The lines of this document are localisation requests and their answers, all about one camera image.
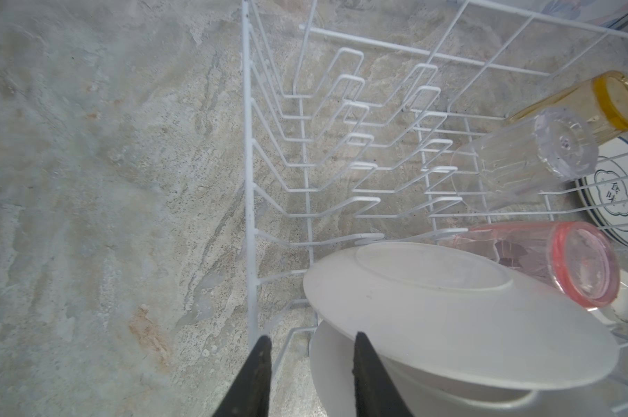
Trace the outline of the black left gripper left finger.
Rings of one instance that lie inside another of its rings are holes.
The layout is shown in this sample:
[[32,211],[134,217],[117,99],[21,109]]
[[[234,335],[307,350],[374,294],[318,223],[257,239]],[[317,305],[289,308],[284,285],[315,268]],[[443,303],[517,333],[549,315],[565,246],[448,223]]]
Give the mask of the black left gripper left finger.
[[268,416],[271,382],[272,341],[262,335],[213,416]]

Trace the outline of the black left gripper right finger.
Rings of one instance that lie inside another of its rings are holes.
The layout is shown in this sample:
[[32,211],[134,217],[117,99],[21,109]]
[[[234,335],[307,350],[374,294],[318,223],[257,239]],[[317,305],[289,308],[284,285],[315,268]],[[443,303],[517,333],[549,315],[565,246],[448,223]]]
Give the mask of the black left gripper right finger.
[[352,373],[357,416],[412,416],[363,332],[355,337]]

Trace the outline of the white wire dish rack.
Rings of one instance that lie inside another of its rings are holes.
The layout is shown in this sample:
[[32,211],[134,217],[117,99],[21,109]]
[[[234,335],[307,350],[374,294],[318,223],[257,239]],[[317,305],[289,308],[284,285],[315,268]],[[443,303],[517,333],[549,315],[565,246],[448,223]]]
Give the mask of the white wire dish rack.
[[628,220],[606,220],[590,182],[474,214],[449,154],[530,97],[604,70],[628,73],[628,32],[582,1],[308,1],[279,23],[242,5],[249,337],[286,353],[319,323],[300,283],[333,250],[389,238],[442,243],[496,221],[588,220],[628,271]]

